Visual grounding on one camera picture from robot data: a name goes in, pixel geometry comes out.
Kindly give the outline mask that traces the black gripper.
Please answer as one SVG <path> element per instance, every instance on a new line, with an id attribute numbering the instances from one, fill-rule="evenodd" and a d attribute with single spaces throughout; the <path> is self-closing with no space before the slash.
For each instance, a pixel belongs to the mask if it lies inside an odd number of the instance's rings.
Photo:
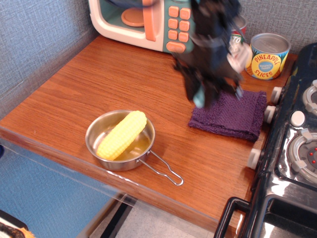
<path id="1" fill-rule="evenodd" d="M 187 99 L 204 100 L 204 108 L 209 108 L 223 92 L 242 98 L 244 91 L 240 85 L 232 86 L 224 81 L 205 81 L 202 84 L 201 76 L 213 77 L 231 53 L 230 38 L 192 37 L 191 40 L 193 48 L 190 52 L 172 54 L 181 66 L 187 67 L 182 72 Z"/>

